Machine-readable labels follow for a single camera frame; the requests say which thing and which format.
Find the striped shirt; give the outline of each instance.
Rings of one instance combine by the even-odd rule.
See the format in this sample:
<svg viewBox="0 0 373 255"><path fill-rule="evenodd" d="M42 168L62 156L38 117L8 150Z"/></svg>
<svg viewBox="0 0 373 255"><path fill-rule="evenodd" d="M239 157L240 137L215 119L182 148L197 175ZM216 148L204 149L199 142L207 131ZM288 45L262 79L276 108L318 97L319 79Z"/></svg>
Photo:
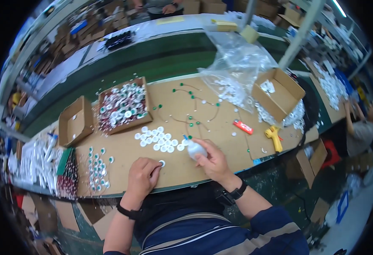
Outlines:
<svg viewBox="0 0 373 255"><path fill-rule="evenodd" d="M310 252L304 235L283 207L270 207L259 212L250 220L250 226L251 230L248 230L226 220L211 218L175 222L150 235L141 254L301 255ZM121 254L118 251L104 253Z"/></svg>

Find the plastic bag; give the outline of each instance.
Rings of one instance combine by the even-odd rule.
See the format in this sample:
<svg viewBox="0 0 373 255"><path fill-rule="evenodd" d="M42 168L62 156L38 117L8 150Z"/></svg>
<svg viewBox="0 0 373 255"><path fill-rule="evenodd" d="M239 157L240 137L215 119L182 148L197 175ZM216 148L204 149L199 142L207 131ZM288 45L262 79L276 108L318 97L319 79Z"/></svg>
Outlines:
<svg viewBox="0 0 373 255"><path fill-rule="evenodd" d="M254 113L253 84L260 72L278 64L260 44L249 44L239 34L209 31L206 34L218 52L213 64L198 68L202 80L220 99Z"/></svg>

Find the hand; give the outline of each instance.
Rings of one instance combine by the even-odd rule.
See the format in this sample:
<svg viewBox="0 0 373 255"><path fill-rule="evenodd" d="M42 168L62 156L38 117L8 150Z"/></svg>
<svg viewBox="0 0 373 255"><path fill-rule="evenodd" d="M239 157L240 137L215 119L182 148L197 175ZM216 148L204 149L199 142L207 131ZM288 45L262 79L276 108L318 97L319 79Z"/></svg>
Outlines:
<svg viewBox="0 0 373 255"><path fill-rule="evenodd" d="M210 179L217 181L224 187L228 179L232 179L235 176L229 169L225 154L211 140L196 138L192 138L192 140L200 144L208 152L208 157L201 154L195 155L196 166L202 166Z"/></svg>
<svg viewBox="0 0 373 255"><path fill-rule="evenodd" d="M162 13L163 14L170 14L170 13L174 13L177 9L175 8L175 6L173 4L167 4L166 6L164 6L162 8Z"/></svg>
<svg viewBox="0 0 373 255"><path fill-rule="evenodd" d="M124 196L142 202L157 185L161 166L160 162L147 157L134 161L128 173L128 188Z"/></svg>

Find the glue bottle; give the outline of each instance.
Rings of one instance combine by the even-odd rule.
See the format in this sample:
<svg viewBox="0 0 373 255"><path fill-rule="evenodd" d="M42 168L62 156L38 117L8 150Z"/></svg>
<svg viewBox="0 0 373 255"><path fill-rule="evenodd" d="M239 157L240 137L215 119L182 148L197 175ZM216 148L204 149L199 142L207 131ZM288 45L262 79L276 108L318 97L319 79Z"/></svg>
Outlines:
<svg viewBox="0 0 373 255"><path fill-rule="evenodd" d="M189 153L189 157L191 159L196 161L196 159L195 159L196 154L201 154L204 157L208 156L208 153L206 152L206 150L200 144L197 144L196 142L194 142L192 140L188 140L188 138L186 136L184 136L184 137L186 139L186 142L188 143L188 153Z"/></svg>

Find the wristwatch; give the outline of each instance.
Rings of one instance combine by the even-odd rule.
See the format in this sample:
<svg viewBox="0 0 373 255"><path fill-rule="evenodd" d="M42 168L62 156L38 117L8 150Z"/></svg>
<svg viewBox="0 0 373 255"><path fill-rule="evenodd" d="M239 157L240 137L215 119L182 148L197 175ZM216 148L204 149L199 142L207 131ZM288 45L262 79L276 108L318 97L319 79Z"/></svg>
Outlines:
<svg viewBox="0 0 373 255"><path fill-rule="evenodd" d="M142 209L140 209L139 211L128 211L122 208L119 204L117 205L117 211L119 211L122 215L127 216L130 220L138 220L142 214Z"/></svg>
<svg viewBox="0 0 373 255"><path fill-rule="evenodd" d="M243 192L246 190L247 184L242 180L241 187L235 189L234 191L230 192L229 195L234 199L237 200L241 196L243 196Z"/></svg>

